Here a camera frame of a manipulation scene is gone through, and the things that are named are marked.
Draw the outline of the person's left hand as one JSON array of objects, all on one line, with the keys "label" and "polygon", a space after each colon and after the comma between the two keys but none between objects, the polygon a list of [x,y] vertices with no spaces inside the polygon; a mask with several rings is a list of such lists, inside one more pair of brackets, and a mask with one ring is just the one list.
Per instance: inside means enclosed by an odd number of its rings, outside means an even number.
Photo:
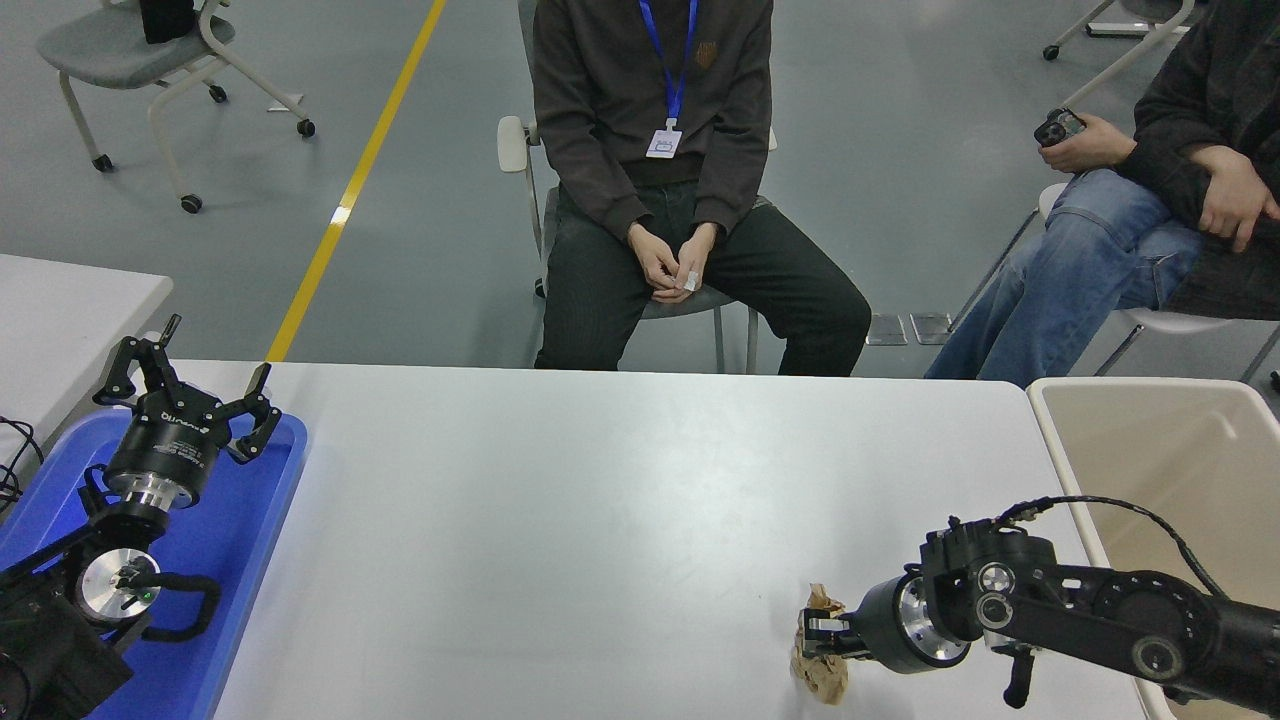
[{"label": "person's left hand", "polygon": [[1079,174],[1108,168],[1126,160],[1137,149],[1137,141],[1102,117],[1079,111],[1085,128],[1060,143],[1038,150],[1046,165],[1053,170]]},{"label": "person's left hand", "polygon": [[699,224],[685,241],[677,254],[677,274],[675,277],[675,301],[681,304],[696,293],[707,278],[707,264],[710,251],[721,234],[721,227],[713,222]]}]

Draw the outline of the person's right hand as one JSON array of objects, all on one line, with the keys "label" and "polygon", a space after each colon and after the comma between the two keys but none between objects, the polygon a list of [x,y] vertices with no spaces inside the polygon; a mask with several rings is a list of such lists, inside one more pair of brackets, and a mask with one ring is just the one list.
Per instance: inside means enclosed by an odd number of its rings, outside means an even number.
[{"label": "person's right hand", "polygon": [[1194,145],[1187,156],[1210,173],[1198,220],[1199,232],[1230,242],[1244,252],[1261,217],[1277,219],[1277,204],[1252,160],[1225,145]]},{"label": "person's right hand", "polygon": [[639,222],[628,227],[626,240],[652,288],[652,300],[659,304],[682,302],[686,291],[678,282],[680,265],[669,245]]}]

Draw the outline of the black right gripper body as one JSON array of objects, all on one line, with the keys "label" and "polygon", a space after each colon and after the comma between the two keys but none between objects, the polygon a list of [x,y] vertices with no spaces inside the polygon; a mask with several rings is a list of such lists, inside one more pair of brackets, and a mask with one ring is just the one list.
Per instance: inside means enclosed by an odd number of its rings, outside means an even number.
[{"label": "black right gripper body", "polygon": [[893,673],[915,669],[913,646],[900,619],[900,596],[906,584],[908,578],[897,578],[872,587],[850,621],[869,657]]}]

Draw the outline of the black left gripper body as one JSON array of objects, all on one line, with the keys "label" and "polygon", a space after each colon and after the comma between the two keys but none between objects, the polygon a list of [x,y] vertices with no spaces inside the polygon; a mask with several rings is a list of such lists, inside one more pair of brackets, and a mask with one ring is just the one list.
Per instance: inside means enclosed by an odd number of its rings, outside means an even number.
[{"label": "black left gripper body", "polygon": [[179,388],[173,397],[163,389],[143,395],[106,466],[108,487],[120,493],[128,478],[150,474],[186,493],[201,493],[230,439],[229,421],[210,418],[220,402],[192,388]]}]

